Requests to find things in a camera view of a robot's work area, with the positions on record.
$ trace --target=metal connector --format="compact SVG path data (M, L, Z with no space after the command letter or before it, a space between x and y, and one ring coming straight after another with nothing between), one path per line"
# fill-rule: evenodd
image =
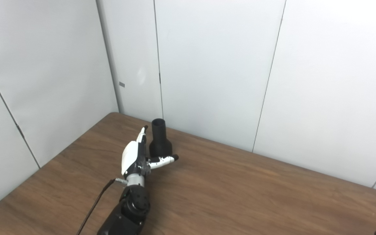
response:
M115 180L117 182L120 182L120 183L125 184L125 185L127 185L129 183L127 180L123 180L123 179L120 179L120 178L115 178Z

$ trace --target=black cylindrical object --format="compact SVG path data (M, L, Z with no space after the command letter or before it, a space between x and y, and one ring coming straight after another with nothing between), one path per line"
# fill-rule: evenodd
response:
M172 143L166 138L166 125L164 119L157 118L152 121L153 140L149 145L150 156L164 157L172 155Z

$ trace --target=wooden table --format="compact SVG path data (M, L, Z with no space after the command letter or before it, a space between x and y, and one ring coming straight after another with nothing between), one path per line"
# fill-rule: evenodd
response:
M0 234L73 235L121 153L150 123L111 113L0 202ZM147 132L152 140L151 129ZM146 180L145 235L324 235L376 230L376 190L173 129L177 162ZM117 204L113 184L82 234L96 234Z

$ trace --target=black cable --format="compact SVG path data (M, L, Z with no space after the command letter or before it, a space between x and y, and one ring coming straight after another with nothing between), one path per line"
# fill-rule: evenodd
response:
M101 199L102 194L114 183L115 179L110 180L106 186L102 189L101 193L98 195L97 199L94 202L94 205L92 205L91 209L89 210L88 214L86 215L84 221L81 224L81 227L79 228L78 232L76 235L81 234L82 229L85 226L86 221L88 220L89 216L91 215L92 211L94 210L95 206L98 204L98 201Z

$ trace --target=robotic arm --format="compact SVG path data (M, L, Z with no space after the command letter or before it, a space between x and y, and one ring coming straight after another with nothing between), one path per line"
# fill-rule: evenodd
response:
M137 235L142 230L150 211L149 195L145 189L145 177L150 170L179 159L178 155L147 158L146 129L144 126L136 141L127 144L121 159L121 174L126 185L118 205L111 211L98 231L98 235Z

